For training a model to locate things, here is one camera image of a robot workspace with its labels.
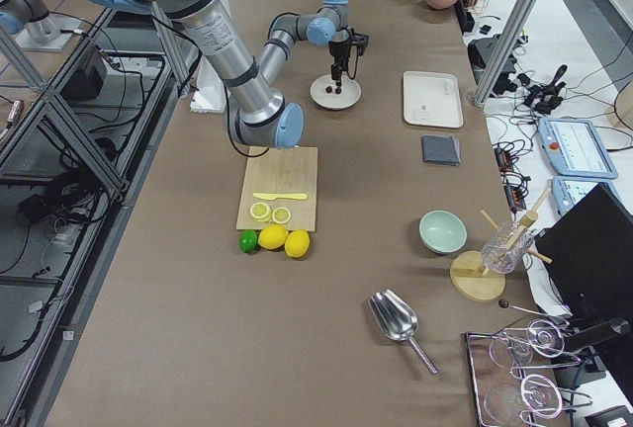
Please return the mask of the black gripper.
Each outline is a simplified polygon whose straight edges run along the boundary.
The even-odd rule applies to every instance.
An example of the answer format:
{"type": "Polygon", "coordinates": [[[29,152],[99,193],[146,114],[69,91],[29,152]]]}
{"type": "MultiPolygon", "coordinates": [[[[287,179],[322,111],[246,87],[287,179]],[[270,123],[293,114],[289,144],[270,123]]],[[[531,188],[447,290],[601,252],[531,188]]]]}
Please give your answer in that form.
{"type": "Polygon", "coordinates": [[[349,66],[351,48],[351,40],[328,43],[329,54],[333,58],[333,64],[330,66],[330,75],[336,88],[342,87],[343,70],[341,67],[349,66]]]}

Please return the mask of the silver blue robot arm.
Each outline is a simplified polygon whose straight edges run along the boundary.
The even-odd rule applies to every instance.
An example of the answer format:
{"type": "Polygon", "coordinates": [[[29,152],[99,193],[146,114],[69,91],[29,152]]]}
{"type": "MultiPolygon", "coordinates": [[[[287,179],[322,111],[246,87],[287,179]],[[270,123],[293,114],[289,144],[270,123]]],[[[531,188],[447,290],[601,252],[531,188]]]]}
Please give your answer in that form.
{"type": "Polygon", "coordinates": [[[301,140],[305,122],[301,106],[288,102],[272,86],[294,44],[333,46],[349,36],[348,0],[322,0],[314,14],[276,19],[259,56],[247,48],[221,0],[90,1],[140,15],[158,7],[180,24],[236,101],[234,110],[225,112],[229,136],[253,146],[288,149],[301,140]]]}
{"type": "Polygon", "coordinates": [[[1,0],[1,29],[23,50],[62,51],[70,40],[62,31],[67,23],[57,20],[44,0],[1,0]]]}

